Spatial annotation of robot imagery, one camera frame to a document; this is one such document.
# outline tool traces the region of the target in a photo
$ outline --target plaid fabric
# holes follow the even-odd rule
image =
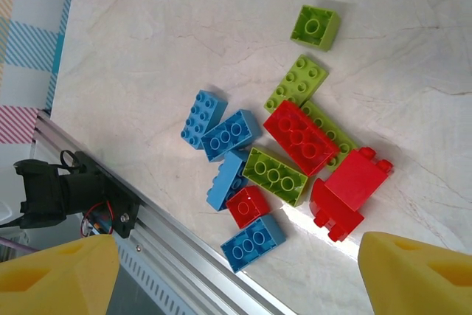
[[[31,142],[31,114],[52,108],[70,4],[0,0],[0,144]]]

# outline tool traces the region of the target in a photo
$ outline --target red lego brick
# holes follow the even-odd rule
[[[308,176],[318,173],[339,153],[336,144],[290,101],[283,101],[264,127]]]
[[[375,163],[374,156],[375,150],[372,148],[352,150],[324,183],[353,211],[365,203],[389,177],[389,171],[393,168],[387,160]]]
[[[240,229],[271,211],[263,193],[257,186],[244,187],[226,202]]]
[[[315,181],[311,190],[310,210],[315,224],[320,228],[326,226],[334,242],[343,241],[364,219],[361,213],[352,211],[327,189],[321,179]]]

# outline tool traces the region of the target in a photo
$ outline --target lime green lego brick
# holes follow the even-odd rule
[[[336,11],[303,5],[290,39],[327,52],[340,24],[341,18]]]
[[[252,148],[243,176],[291,206],[300,203],[308,177],[257,148]]]
[[[306,55],[300,55],[265,102],[264,108],[272,113],[283,100],[291,101],[300,107],[323,84],[327,76],[325,69]]]
[[[320,107],[311,101],[307,101],[302,106],[302,111],[339,147],[339,154],[335,158],[332,158],[326,166],[330,171],[336,170],[342,161],[346,159],[347,154],[349,154],[352,149],[359,148],[359,146],[349,138]]]

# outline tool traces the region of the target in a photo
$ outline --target marble surface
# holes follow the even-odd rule
[[[341,14],[330,52],[289,41],[302,4]],[[395,173],[343,243],[267,195],[288,241],[245,272],[299,314],[370,313],[364,232],[472,252],[472,0],[72,0],[52,118],[219,250],[237,227],[205,203],[218,164],[180,139],[184,120],[212,89],[225,117],[262,123],[301,53],[330,71],[312,100]]]

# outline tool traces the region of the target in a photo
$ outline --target red wire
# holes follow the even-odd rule
[[[101,206],[102,204],[104,204],[105,202],[99,202],[95,205],[93,205],[88,211],[87,213],[83,216],[82,218],[82,221],[80,222],[80,236],[82,238],[85,238],[86,236],[83,234],[83,223],[84,221],[87,219],[87,217],[90,215],[90,213],[92,213],[92,211]],[[111,234],[113,232],[113,220],[114,220],[114,214],[113,214],[113,210],[111,208],[111,205],[110,205],[110,201],[106,201],[106,205],[108,207],[108,211],[110,212],[110,218],[111,218],[111,226],[110,226],[110,230],[108,231],[108,234]]]

